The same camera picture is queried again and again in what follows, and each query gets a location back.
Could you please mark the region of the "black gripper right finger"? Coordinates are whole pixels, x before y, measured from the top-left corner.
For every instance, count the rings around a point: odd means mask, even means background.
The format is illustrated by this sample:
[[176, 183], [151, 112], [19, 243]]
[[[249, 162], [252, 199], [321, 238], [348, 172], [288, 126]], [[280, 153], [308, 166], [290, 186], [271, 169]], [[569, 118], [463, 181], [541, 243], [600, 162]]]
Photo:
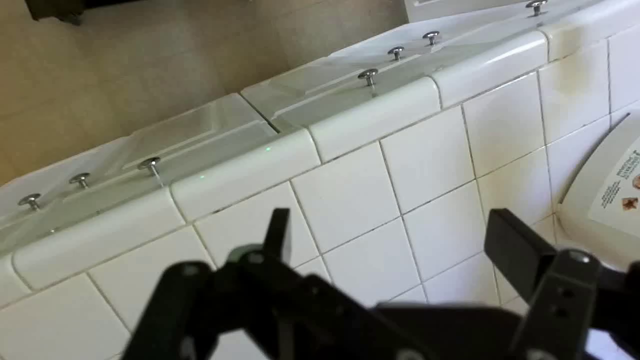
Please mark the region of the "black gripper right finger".
[[640, 356], [640, 262], [613, 269], [585, 250], [556, 250], [507, 208], [489, 211], [484, 254], [528, 304], [511, 360], [590, 357], [590, 329]]

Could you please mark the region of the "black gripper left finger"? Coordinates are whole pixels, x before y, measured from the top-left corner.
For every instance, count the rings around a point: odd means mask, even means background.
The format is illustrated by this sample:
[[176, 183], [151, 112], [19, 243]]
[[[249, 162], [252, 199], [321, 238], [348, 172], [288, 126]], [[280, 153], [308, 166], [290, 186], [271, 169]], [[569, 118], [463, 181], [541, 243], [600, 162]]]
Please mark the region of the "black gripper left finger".
[[211, 269], [168, 265], [126, 344], [124, 360], [207, 360], [224, 334], [241, 329], [267, 360], [348, 360], [317, 326], [321, 281], [288, 265], [290, 209], [275, 208], [259, 243], [235, 248]]

